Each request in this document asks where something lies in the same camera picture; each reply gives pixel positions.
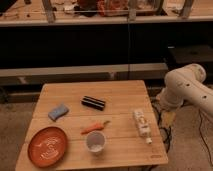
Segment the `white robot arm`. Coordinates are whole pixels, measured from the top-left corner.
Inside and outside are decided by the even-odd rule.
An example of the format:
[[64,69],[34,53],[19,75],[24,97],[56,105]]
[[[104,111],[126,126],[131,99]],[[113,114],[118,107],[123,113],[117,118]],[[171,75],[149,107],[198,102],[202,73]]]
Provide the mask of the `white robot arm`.
[[203,84],[205,79],[206,71],[199,64],[169,71],[164,77],[165,87],[158,94],[161,108],[171,111],[187,100],[213,117],[213,90]]

